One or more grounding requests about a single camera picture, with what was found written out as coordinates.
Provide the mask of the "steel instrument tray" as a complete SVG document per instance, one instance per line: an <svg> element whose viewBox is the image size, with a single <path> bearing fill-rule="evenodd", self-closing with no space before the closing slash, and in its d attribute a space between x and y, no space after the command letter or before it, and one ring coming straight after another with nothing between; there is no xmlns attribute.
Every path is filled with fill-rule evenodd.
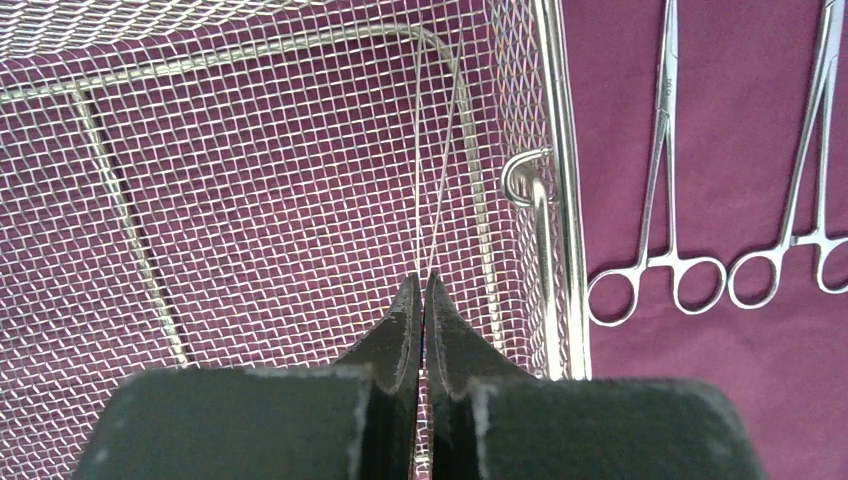
<svg viewBox="0 0 848 480"><path fill-rule="evenodd" d="M415 274L421 25L459 81L430 273L520 367L591 377L560 2L5 1L3 478L68 478L136 371L322 365L378 321Z"/></svg>

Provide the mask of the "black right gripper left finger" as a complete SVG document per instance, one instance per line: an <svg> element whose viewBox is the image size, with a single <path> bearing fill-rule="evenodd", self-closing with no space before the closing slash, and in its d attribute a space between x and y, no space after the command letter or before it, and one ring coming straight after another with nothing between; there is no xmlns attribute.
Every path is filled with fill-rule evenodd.
<svg viewBox="0 0 848 480"><path fill-rule="evenodd" d="M406 479L413 470L421 290L321 367L145 370L113 392L77 479Z"/></svg>

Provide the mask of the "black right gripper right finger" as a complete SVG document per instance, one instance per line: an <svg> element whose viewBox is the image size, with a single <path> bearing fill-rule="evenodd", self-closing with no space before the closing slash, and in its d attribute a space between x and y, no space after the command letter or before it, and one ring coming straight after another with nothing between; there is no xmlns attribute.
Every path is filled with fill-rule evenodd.
<svg viewBox="0 0 848 480"><path fill-rule="evenodd" d="M459 314L424 307L435 479L763 479L730 400L689 379L542 380Z"/></svg>

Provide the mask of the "maroon surgical wrap cloth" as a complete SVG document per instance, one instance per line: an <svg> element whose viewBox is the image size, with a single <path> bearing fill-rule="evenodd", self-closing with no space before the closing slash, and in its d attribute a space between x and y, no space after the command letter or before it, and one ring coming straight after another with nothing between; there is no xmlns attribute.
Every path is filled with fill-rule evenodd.
<svg viewBox="0 0 848 480"><path fill-rule="evenodd" d="M661 1L558 1L596 378L695 377L774 479L847 475L847 67L797 164L819 1L677 5L675 176L652 170ZM650 223L642 211L657 182Z"/></svg>

